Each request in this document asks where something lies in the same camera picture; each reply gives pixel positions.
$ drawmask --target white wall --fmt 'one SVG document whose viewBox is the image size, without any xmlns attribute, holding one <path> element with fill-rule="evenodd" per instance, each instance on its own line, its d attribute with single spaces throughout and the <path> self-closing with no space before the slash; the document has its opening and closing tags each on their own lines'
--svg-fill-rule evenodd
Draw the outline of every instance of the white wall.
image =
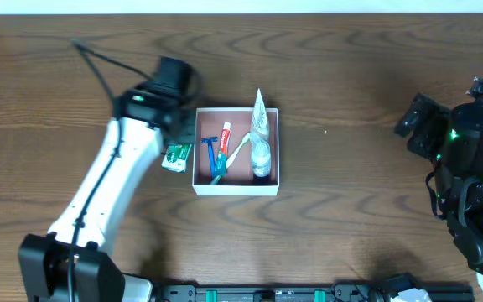
<svg viewBox="0 0 483 302">
<path fill-rule="evenodd" d="M 0 14 L 483 13 L 483 0 L 0 0 Z"/>
</svg>

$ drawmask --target green light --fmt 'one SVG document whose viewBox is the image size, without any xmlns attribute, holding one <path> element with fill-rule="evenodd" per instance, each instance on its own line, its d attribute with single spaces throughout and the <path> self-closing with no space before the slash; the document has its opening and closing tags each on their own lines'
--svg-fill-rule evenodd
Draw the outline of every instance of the green light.
<svg viewBox="0 0 483 302">
<path fill-rule="evenodd" d="M 459 137 L 458 133 L 456 133 L 456 131 L 452 129 L 452 131 L 450 131 L 450 140 L 455 140 L 458 137 Z"/>
</svg>

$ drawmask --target open box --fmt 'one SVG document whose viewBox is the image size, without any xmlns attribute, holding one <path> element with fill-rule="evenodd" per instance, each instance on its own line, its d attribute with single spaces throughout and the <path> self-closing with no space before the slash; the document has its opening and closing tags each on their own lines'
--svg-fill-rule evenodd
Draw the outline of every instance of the open box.
<svg viewBox="0 0 483 302">
<path fill-rule="evenodd" d="M 220 137 L 223 124 L 231 123 L 231 137 L 228 156 L 234 152 L 251 128 L 253 108 L 199 108 L 195 120 L 195 152 L 193 154 L 193 188 L 197 195 L 276 195 L 279 186 L 278 110 L 267 109 L 269 122 L 269 146 L 272 155 L 272 169 L 267 184 L 254 185 L 251 167 L 251 143 L 241 147 L 236 160 L 217 185 L 212 181 L 208 144 L 202 138 Z M 213 143 L 217 158 L 219 142 Z"/>
</svg>

